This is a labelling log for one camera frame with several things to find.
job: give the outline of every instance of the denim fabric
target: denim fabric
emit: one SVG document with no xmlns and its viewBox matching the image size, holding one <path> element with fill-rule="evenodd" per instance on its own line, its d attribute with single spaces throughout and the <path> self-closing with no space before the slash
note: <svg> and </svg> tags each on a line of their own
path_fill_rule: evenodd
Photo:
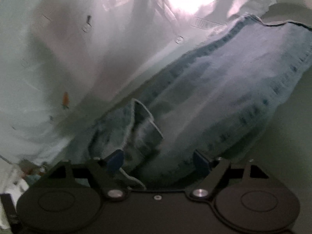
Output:
<svg viewBox="0 0 312 234">
<path fill-rule="evenodd" d="M 246 137 L 256 138 L 289 98 L 311 54 L 308 27 L 242 16 L 163 69 L 138 100 L 99 119 L 87 148 L 74 149 L 74 139 L 67 157 L 83 162 L 79 154 L 104 157 L 122 148 L 128 172 L 168 186 L 194 171 L 195 149 L 220 156 L 239 142 L 242 151 L 250 146 Z"/>
</svg>

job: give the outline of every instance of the screw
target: screw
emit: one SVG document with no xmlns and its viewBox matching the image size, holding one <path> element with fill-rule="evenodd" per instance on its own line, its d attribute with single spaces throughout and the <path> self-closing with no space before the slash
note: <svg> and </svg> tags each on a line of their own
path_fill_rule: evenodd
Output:
<svg viewBox="0 0 312 234">
<path fill-rule="evenodd" d="M 155 195 L 154 200 L 160 201 L 163 197 L 161 195 Z"/>
<path fill-rule="evenodd" d="M 197 198 L 204 198 L 206 197 L 209 193 L 207 190 L 205 189 L 196 189 L 193 191 L 192 193 L 195 197 Z"/>
<path fill-rule="evenodd" d="M 111 198 L 121 198 L 124 196 L 124 192 L 118 189 L 109 190 L 107 195 Z"/>
</svg>

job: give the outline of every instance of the metal screw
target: metal screw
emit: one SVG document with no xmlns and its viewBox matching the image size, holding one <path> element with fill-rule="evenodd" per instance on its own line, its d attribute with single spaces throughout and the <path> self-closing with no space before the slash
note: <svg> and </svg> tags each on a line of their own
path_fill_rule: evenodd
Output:
<svg viewBox="0 0 312 234">
<path fill-rule="evenodd" d="M 111 198 L 121 198 L 124 196 L 124 192 L 118 189 L 109 190 L 107 195 Z"/>
<path fill-rule="evenodd" d="M 155 195 L 154 200 L 160 201 L 163 197 L 161 195 Z"/>
<path fill-rule="evenodd" d="M 184 40 L 184 38 L 179 36 L 179 37 L 176 38 L 176 43 L 177 44 L 182 44 L 183 40 Z"/>
<path fill-rule="evenodd" d="M 192 193 L 195 197 L 198 197 L 198 198 L 204 198 L 206 197 L 209 193 L 207 190 L 205 189 L 196 189 L 193 191 Z"/>
</svg>

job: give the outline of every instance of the blue clip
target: blue clip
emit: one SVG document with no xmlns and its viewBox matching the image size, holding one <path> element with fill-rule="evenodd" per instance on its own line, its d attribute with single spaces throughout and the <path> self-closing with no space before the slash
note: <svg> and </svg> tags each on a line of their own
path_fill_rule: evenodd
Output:
<svg viewBox="0 0 312 234">
<path fill-rule="evenodd" d="M 114 174 L 124 164 L 124 152 L 118 149 L 106 157 L 104 162 L 106 163 L 106 171 L 109 174 Z"/>
<path fill-rule="evenodd" d="M 198 150 L 193 153 L 193 163 L 197 172 L 202 176 L 207 176 L 212 170 L 212 160 L 205 157 Z"/>
</svg>

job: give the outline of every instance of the orange object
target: orange object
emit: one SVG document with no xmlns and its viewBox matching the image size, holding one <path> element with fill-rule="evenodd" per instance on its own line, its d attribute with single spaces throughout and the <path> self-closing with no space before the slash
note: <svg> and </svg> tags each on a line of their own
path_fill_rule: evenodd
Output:
<svg viewBox="0 0 312 234">
<path fill-rule="evenodd" d="M 69 108 L 69 96 L 68 92 L 64 92 L 62 106 L 64 109 Z"/>
</svg>

